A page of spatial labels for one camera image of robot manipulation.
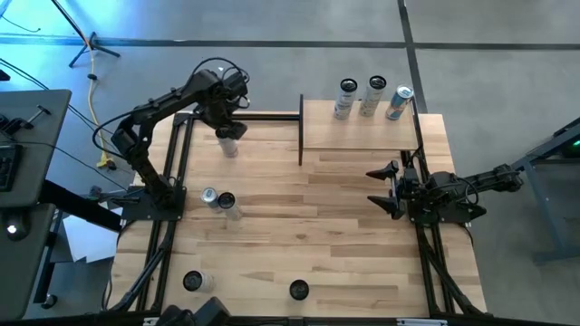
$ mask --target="keyboard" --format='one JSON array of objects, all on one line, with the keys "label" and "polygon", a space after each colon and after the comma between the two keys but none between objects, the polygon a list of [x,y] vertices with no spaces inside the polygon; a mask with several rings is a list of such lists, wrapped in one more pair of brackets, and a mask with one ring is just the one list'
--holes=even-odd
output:
[{"label": "keyboard", "polygon": [[12,189],[21,155],[21,145],[0,146],[0,192]]}]

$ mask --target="gray floor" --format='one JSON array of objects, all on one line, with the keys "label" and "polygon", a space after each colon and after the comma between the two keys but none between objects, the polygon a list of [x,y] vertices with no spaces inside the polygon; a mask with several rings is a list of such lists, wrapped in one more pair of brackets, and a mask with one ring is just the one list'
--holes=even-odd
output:
[{"label": "gray floor", "polygon": [[[98,10],[92,2],[63,1],[63,5],[85,31],[94,30],[103,37],[403,40],[396,0],[170,2],[106,0],[99,2]],[[416,42],[580,42],[575,19],[580,2],[573,0],[407,0],[407,6]],[[13,1],[5,16],[29,28],[41,27],[39,34],[73,36],[71,27],[48,1]],[[0,20],[0,33],[21,31]],[[372,73],[382,74],[391,85],[388,92],[411,81],[406,53],[399,49],[113,50],[122,57],[99,53],[96,58],[100,82],[94,106],[101,120],[180,85],[199,60],[214,55],[225,56],[251,73],[249,87],[255,110],[295,110],[299,93],[311,99],[332,99],[336,83],[344,76],[364,80]],[[77,51],[76,46],[0,44],[0,57],[51,88],[72,90],[72,104],[88,114],[88,56],[85,54],[74,69],[66,67]],[[462,175],[513,162],[580,113],[580,52],[425,50],[418,51],[417,56],[428,111],[444,114],[455,166]],[[18,77],[0,83],[0,91],[33,88]],[[58,145],[92,164],[100,154],[91,145],[90,135],[91,131],[70,115]],[[123,185],[132,179],[122,171],[111,176]],[[562,170],[542,176],[545,182],[556,184],[556,189],[574,187],[562,180],[577,177],[573,171]],[[60,154],[55,154],[49,178],[77,193],[86,192],[90,185],[115,188]],[[516,194],[485,194],[482,201],[488,214],[474,223],[473,234],[488,310],[502,317],[580,324],[576,308],[580,260],[541,267],[531,261],[532,253],[551,247],[531,190],[525,187]],[[566,210],[570,219],[575,214],[575,207]],[[59,266],[51,292],[61,300],[49,311],[31,305],[27,317],[96,312],[107,268],[108,262]]]}]

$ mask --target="yellow cable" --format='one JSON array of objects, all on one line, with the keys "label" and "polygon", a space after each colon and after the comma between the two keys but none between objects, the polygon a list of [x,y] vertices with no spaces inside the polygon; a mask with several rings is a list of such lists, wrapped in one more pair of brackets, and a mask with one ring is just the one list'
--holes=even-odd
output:
[{"label": "yellow cable", "polygon": [[[87,48],[89,48],[89,54],[91,55],[91,74],[94,74],[94,54],[92,53],[91,44],[89,43],[89,40],[87,40],[87,38],[84,36],[84,34],[82,33],[82,31],[80,29],[79,29],[79,32],[81,34],[82,40],[87,45]],[[91,84],[89,86],[89,94],[87,95],[87,102],[89,103],[89,111],[91,112],[92,120],[94,121],[94,123],[96,125],[99,125],[99,121],[97,120],[97,115],[95,114],[94,109],[92,108],[93,82],[94,82],[94,80],[91,80]],[[99,130],[99,138],[101,138],[101,147],[105,148],[105,141],[104,141],[104,137],[102,135],[102,130]],[[111,161],[111,160],[112,159],[107,156],[107,152],[102,150],[101,151],[101,161],[99,161],[97,163],[97,168],[105,167],[107,165],[107,162]]]}]

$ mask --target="tripod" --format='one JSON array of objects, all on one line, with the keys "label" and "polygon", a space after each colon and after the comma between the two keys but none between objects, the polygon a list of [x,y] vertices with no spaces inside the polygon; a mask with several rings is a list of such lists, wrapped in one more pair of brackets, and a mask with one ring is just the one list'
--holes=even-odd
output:
[{"label": "tripod", "polygon": [[103,51],[104,53],[110,54],[110,55],[114,55],[117,58],[119,58],[121,55],[111,51],[109,49],[106,49],[100,45],[95,44],[94,42],[96,41],[97,38],[97,34],[95,32],[91,33],[91,37],[89,37],[88,40],[85,41],[84,36],[82,35],[81,32],[81,28],[79,28],[79,26],[74,22],[74,20],[69,16],[69,14],[64,10],[64,8],[61,6],[61,4],[58,3],[57,0],[51,0],[53,1],[53,4],[56,6],[56,8],[58,9],[58,11],[61,12],[61,14],[63,14],[64,18],[66,19],[67,22],[69,22],[69,24],[71,25],[71,27],[74,29],[74,31],[79,35],[79,37],[82,38],[82,42],[84,43],[84,46],[82,47],[82,49],[77,53],[76,56],[74,56],[74,58],[72,59],[71,63],[69,63],[69,67],[73,67],[74,63],[79,60],[79,58],[81,57],[81,55],[84,53],[84,51],[87,49],[87,46],[91,46],[91,49],[94,50],[100,50]]}]

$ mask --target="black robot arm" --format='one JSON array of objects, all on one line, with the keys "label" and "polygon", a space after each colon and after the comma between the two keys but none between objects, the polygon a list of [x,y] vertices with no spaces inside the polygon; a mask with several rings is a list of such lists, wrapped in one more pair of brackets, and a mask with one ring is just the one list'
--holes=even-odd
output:
[{"label": "black robot arm", "polygon": [[247,95],[246,82],[246,76],[240,70],[225,80],[220,79],[214,72],[201,70],[193,73],[182,87],[172,88],[171,92],[157,99],[149,99],[147,104],[136,107],[121,121],[111,137],[112,143],[139,173],[157,208],[173,206],[175,192],[169,181],[158,174],[149,161],[148,148],[155,125],[177,111],[197,103],[194,113],[198,114],[199,119],[222,137],[240,139],[247,126],[233,121],[232,113],[239,108],[239,99]]},{"label": "black robot arm", "polygon": [[[414,167],[405,168],[399,180],[396,178],[398,171],[397,161],[392,161],[386,168],[368,172],[369,177],[391,180],[388,197],[368,198],[393,219],[407,213],[413,223],[421,224],[468,223],[487,213],[478,205],[479,193],[488,190],[514,192],[523,185],[519,173],[506,164],[470,177],[435,172],[425,184],[420,182]],[[470,195],[475,195],[475,200],[471,200]]]}]

